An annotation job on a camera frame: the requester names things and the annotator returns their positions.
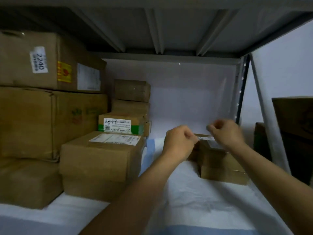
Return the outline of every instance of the person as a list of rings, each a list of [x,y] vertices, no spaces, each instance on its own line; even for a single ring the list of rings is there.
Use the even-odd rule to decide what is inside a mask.
[[[295,235],[313,234],[313,189],[252,150],[234,121],[217,120],[207,129],[242,165]],[[169,130],[160,157],[80,234],[141,234],[170,174],[197,141],[187,126]]]

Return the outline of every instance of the red and yellow sticker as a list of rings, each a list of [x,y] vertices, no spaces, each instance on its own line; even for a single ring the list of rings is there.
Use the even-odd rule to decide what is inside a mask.
[[[72,66],[58,61],[58,81],[72,82]]]

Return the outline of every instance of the sticker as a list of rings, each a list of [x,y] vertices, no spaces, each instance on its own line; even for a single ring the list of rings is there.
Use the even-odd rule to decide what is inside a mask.
[[[131,120],[104,118],[103,126],[104,132],[131,134]]]
[[[214,137],[213,136],[208,136],[208,137],[198,137],[199,140],[210,140],[210,141],[214,141]]]
[[[33,73],[47,73],[48,72],[45,47],[43,46],[34,47],[34,50],[30,51],[29,55],[30,55],[30,63],[32,65]]]
[[[77,64],[77,89],[100,91],[100,71],[83,64]]]
[[[58,81],[72,82],[72,66],[58,61]]]
[[[103,142],[136,146],[140,136],[102,133],[89,142]]]
[[[213,140],[213,141],[209,140],[208,144],[213,149],[223,149],[223,147],[221,145],[219,145],[218,142],[216,142],[215,140]]]

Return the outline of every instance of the person's right hand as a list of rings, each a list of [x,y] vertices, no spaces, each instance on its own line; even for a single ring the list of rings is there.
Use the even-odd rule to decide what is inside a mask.
[[[214,139],[227,150],[245,144],[241,128],[233,120],[216,120],[213,124],[207,126],[207,130],[209,130]]]

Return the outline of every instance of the blue stripe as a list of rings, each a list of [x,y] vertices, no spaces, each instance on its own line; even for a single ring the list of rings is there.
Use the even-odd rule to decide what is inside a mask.
[[[145,156],[145,158],[143,158],[143,162],[141,165],[141,170],[139,173],[139,176],[144,173],[145,170],[148,169],[148,167],[151,166],[152,162],[153,162],[153,154],[154,151],[156,150],[155,144],[154,144],[154,139],[148,139],[146,142],[147,145],[147,154]]]
[[[210,227],[196,227],[187,225],[172,225],[154,235],[265,235],[256,230],[218,229]]]

